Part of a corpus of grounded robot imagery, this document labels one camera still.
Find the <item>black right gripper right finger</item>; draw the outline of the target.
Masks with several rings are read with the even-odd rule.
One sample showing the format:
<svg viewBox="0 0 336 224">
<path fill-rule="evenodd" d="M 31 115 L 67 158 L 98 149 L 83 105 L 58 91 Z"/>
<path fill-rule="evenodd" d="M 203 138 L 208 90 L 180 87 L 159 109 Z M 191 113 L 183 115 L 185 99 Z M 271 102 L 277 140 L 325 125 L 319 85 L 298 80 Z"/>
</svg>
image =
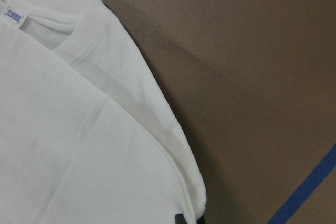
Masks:
<svg viewBox="0 0 336 224">
<path fill-rule="evenodd" d="M 205 217 L 202 215 L 196 222 L 197 224 L 206 224 Z"/>
</svg>

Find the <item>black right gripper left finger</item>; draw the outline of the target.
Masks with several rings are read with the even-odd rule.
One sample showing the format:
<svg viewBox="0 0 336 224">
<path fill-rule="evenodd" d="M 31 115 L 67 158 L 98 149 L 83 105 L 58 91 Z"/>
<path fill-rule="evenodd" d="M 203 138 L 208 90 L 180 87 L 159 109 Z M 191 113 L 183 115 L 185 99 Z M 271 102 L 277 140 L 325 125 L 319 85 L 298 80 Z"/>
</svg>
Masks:
<svg viewBox="0 0 336 224">
<path fill-rule="evenodd" d="M 175 215 L 175 224 L 187 224 L 183 214 Z"/>
</svg>

